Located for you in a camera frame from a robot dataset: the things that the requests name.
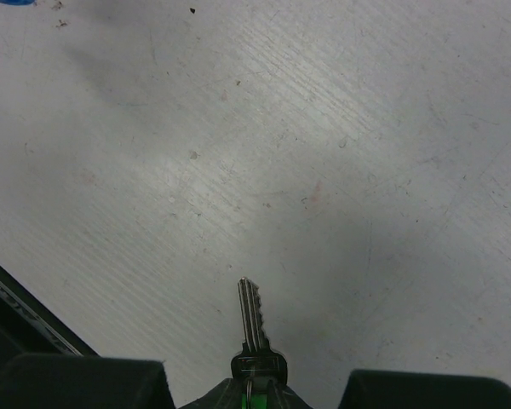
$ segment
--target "scratched surface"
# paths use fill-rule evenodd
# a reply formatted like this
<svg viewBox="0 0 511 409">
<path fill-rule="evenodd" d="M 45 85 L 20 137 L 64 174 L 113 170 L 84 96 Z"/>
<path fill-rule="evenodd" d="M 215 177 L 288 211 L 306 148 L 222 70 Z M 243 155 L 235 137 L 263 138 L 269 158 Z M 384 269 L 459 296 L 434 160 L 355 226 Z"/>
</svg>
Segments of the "scratched surface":
<svg viewBox="0 0 511 409">
<path fill-rule="evenodd" d="M 243 275 L 316 407 L 355 367 L 511 384 L 511 0 L 0 5 L 0 263 L 177 405 Z"/>
</svg>

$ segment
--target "metal key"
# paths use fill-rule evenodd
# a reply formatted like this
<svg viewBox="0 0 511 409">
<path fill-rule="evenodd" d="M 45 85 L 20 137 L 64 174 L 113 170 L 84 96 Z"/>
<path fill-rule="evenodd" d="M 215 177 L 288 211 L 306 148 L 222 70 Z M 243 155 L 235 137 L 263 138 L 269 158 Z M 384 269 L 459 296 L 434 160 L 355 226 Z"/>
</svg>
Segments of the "metal key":
<svg viewBox="0 0 511 409">
<path fill-rule="evenodd" d="M 288 365 L 284 356 L 271 350 L 263 331 L 261 299 L 257 290 L 257 285 L 245 277 L 238 282 L 245 340 L 242 353 L 231 361 L 231 371 L 235 379 L 250 380 L 250 385 L 256 378 L 275 379 L 286 385 Z"/>
</svg>

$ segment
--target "key ring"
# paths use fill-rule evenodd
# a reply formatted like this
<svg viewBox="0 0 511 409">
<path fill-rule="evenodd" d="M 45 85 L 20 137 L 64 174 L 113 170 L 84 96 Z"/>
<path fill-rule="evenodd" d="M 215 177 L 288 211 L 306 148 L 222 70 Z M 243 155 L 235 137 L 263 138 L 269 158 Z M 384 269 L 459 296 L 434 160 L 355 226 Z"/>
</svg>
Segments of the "key ring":
<svg viewBox="0 0 511 409">
<path fill-rule="evenodd" d="M 246 383 L 246 409 L 251 409 L 252 407 L 252 389 L 254 388 L 254 381 L 252 378 L 248 379 Z"/>
</svg>

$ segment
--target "stain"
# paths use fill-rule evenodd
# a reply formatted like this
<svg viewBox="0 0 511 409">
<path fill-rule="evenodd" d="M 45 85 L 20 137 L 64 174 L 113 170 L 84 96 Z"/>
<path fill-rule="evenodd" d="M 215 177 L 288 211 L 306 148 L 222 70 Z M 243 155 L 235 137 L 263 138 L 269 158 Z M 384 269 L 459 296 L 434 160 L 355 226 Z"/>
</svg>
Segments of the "stain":
<svg viewBox="0 0 511 409">
<path fill-rule="evenodd" d="M 343 149 L 347 145 L 348 137 L 345 136 L 342 138 L 337 145 L 339 145 L 340 149 Z"/>
<path fill-rule="evenodd" d="M 327 350 L 327 352 L 328 352 L 328 355 L 333 359 L 333 361 L 344 362 L 344 358 L 339 353 L 337 353 L 334 349 L 329 348 Z"/>
<path fill-rule="evenodd" d="M 34 153 L 34 151 L 29 149 L 28 142 L 25 142 L 25 155 L 28 156 L 28 153 Z"/>
<path fill-rule="evenodd" d="M 89 169 L 83 168 L 79 178 L 81 179 L 81 182 L 85 186 L 93 185 L 96 186 L 96 175 L 91 172 Z"/>
<path fill-rule="evenodd" d="M 439 167 L 441 166 L 441 163 L 443 162 L 443 161 L 441 160 L 441 158 L 440 158 L 439 156 L 437 156 L 437 155 L 432 156 L 432 157 L 429 159 L 429 161 L 430 161 L 430 162 L 432 162 L 433 164 L 435 164 L 435 167 L 436 167 L 437 169 L 439 169 Z"/>
<path fill-rule="evenodd" d="M 369 184 L 371 184 L 371 185 L 375 185 L 376 184 L 376 175 L 372 172 L 369 172 L 367 174 L 367 182 L 369 182 Z"/>
<path fill-rule="evenodd" d="M 322 186 L 323 185 L 324 185 L 324 183 L 322 183 L 322 181 L 318 181 L 318 183 L 316 183 L 316 187 L 314 188 L 313 194 L 311 194 L 308 198 L 311 202 L 313 202 L 313 203 L 319 202 L 319 200 L 322 197 Z"/>
<path fill-rule="evenodd" d="M 394 254 L 390 254 L 390 255 L 386 256 L 385 260 L 387 263 L 386 269 L 388 271 L 395 271 L 401 267 L 401 261 Z"/>
<path fill-rule="evenodd" d="M 62 9 L 63 7 L 65 7 L 65 5 L 62 3 L 62 1 L 61 0 L 57 0 L 55 2 L 55 4 L 51 7 L 51 9 L 54 10 L 54 11 L 58 11 L 58 10 Z"/>
</svg>

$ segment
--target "key blade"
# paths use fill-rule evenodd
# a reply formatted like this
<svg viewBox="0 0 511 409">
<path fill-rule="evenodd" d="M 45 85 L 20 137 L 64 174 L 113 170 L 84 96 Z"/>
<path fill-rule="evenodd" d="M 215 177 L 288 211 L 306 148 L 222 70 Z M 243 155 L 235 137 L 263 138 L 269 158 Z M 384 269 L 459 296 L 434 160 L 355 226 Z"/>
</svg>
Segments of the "key blade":
<svg viewBox="0 0 511 409">
<path fill-rule="evenodd" d="M 257 285 L 245 277 L 238 282 L 238 295 L 240 296 L 244 337 L 248 350 L 251 353 L 262 349 L 269 349 L 269 341 L 263 331 L 261 299 L 257 290 Z"/>
</svg>

